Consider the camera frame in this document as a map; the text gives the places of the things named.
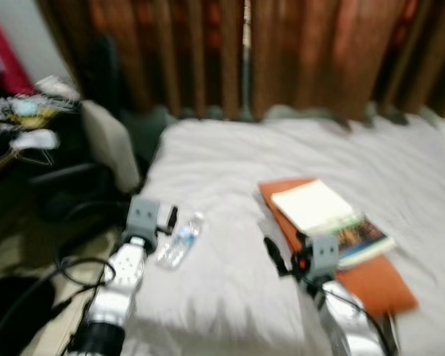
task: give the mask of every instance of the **bed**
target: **bed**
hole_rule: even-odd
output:
[[[312,301],[267,257],[264,234],[283,240],[257,189],[319,177],[398,243],[387,256],[419,302],[396,317],[401,355],[445,356],[445,141],[417,116],[409,123],[376,118],[347,133],[322,119],[184,120],[167,129],[141,194],[177,204],[179,224],[195,211],[206,222],[178,270],[148,258],[122,354],[330,355]]]

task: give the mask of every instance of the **floor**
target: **floor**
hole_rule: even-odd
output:
[[[64,231],[57,231],[56,227],[46,225],[35,215],[33,209],[27,208],[27,203],[12,212],[11,226],[6,231],[0,231],[0,277],[5,275],[40,276],[53,268],[51,261],[51,237],[63,240],[65,234],[71,235],[79,231],[80,224],[67,227]],[[107,258],[118,236],[115,229],[110,229],[92,239],[78,249],[73,256],[93,256]],[[73,272],[73,276],[86,282],[95,281],[102,270],[99,266],[80,266]],[[56,288],[56,302],[61,302],[79,287],[68,282],[62,276],[54,278]],[[70,334],[82,316],[82,308],[92,291],[80,294],[55,320],[49,322],[33,339],[22,353],[23,356],[54,356],[59,355],[69,341]]]

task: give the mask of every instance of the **book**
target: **book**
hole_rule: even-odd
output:
[[[272,202],[297,230],[316,238],[335,234],[339,269],[351,268],[395,247],[395,240],[321,180],[272,194]]]

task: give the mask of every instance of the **office chair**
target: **office chair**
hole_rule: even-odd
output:
[[[81,116],[88,158],[30,180],[43,220],[66,223],[100,217],[90,230],[63,245],[61,256],[105,228],[125,224],[131,196],[141,188],[148,169],[148,163],[135,157],[127,129],[107,110],[84,101]]]

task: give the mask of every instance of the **chair armrest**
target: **chair armrest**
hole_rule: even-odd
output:
[[[96,163],[83,163],[81,165],[73,165],[59,169],[54,172],[42,174],[31,178],[28,183],[34,188],[43,188],[48,185],[59,185],[63,182],[68,182],[73,179],[82,178],[83,175],[102,170],[102,165]]]

